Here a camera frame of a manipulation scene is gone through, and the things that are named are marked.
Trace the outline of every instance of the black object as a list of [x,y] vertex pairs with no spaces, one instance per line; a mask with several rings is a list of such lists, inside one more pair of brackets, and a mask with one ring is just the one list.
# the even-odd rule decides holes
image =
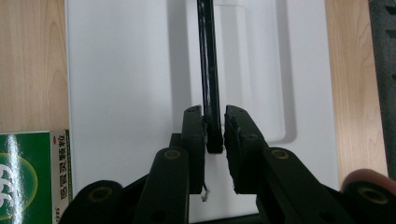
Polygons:
[[201,106],[192,106],[184,111],[181,133],[173,133],[169,147],[182,147],[190,157],[190,193],[200,194],[205,180],[205,124]]
[[396,7],[385,7],[389,15],[394,16],[396,15]]
[[[247,111],[229,105],[226,116],[231,117],[226,142],[235,191],[257,194],[262,223],[396,222],[396,197],[386,189],[368,182],[351,183],[343,193],[329,189],[291,151],[268,147]],[[173,134],[171,145],[178,140]],[[201,154],[168,147],[157,153],[148,177],[125,189],[111,181],[93,183],[71,202],[60,223],[187,223],[189,161],[196,155]],[[257,216],[235,220],[257,223]]]
[[389,177],[396,180],[396,16],[389,0],[369,2],[375,72]]
[[204,118],[207,124],[207,152],[221,153],[223,150],[223,141],[221,136],[219,108],[219,82],[213,0],[198,0],[197,5]]

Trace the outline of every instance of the white surface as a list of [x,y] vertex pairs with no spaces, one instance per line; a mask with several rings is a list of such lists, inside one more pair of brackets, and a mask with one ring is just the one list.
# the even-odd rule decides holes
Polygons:
[[[332,88],[323,0],[215,1],[221,108],[244,107],[271,146],[294,151],[337,188]],[[202,104],[195,1],[66,1],[75,192],[149,172]],[[190,221],[257,212],[235,195],[225,153],[206,154],[208,202]]]

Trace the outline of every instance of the green box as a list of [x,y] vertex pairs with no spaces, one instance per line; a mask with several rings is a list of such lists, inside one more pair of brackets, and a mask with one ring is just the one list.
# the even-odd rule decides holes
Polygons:
[[69,131],[0,134],[0,224],[58,223],[73,199]]

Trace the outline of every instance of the black plastic part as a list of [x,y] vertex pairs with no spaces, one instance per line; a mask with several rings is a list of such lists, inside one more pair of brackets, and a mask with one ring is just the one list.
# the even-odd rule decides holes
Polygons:
[[385,7],[389,15],[394,16],[396,15],[396,7]]
[[213,0],[198,0],[198,27],[201,53],[204,118],[207,124],[207,151],[221,153],[223,141],[219,109],[219,82],[216,56]]
[[256,205],[263,223],[285,223],[285,214],[265,181],[262,181],[262,187],[257,194]]
[[355,223],[291,151],[272,147],[262,157],[262,175],[286,222]]
[[187,223],[189,155],[180,147],[160,150],[152,163],[133,223]]
[[169,147],[181,147],[181,133],[172,133]]
[[69,204],[59,223],[120,223],[121,195],[122,186],[116,182],[102,180],[90,184]]
[[180,143],[181,147],[189,152],[190,194],[200,194],[205,182],[205,132],[203,125],[200,105],[184,111]]
[[131,220],[134,219],[136,208],[139,204],[140,196],[142,195],[148,176],[149,175],[145,175],[141,177],[123,189],[119,206],[119,223],[131,223]]
[[396,197],[376,184],[359,181],[347,185],[343,204],[348,204],[349,213],[364,217],[361,223],[386,224],[396,220]]
[[364,224],[375,224],[370,217],[368,217],[364,212],[362,212],[356,204],[349,200],[349,197],[342,192],[331,189],[327,186],[323,186],[332,197],[346,210],[346,212],[355,219],[356,223]]
[[227,105],[224,145],[235,192],[257,194],[262,151],[268,145],[246,110]]

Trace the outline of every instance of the black strip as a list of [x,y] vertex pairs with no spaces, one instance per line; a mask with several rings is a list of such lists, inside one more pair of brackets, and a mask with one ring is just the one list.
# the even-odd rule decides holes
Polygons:
[[221,153],[223,141],[219,109],[218,65],[212,0],[198,0],[204,118],[207,124],[207,151]]
[[189,152],[190,194],[200,194],[205,180],[205,133],[200,105],[184,111],[180,143]]

